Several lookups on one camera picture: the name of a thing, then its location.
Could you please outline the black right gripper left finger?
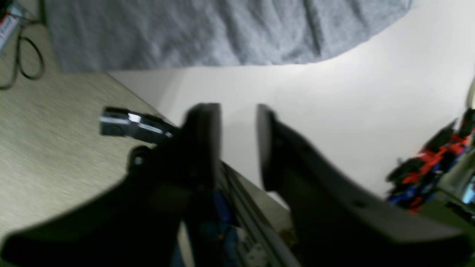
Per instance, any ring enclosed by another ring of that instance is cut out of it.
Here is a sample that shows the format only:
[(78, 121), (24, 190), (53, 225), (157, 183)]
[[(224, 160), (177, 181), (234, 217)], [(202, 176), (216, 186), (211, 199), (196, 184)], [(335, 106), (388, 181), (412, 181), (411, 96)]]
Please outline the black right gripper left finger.
[(105, 108), (103, 136), (140, 140), (117, 185), (65, 214), (5, 239), (2, 262), (14, 267), (167, 267), (177, 231), (194, 201), (216, 187), (221, 107), (200, 103), (176, 128), (164, 120)]

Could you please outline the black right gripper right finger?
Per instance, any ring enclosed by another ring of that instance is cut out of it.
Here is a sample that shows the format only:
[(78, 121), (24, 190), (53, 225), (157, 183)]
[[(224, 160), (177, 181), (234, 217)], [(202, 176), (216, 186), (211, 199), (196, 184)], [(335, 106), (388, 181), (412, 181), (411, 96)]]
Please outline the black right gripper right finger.
[(413, 215), (353, 182), (265, 104), (257, 107), (263, 186), (287, 204), (306, 267), (463, 267), (466, 231)]

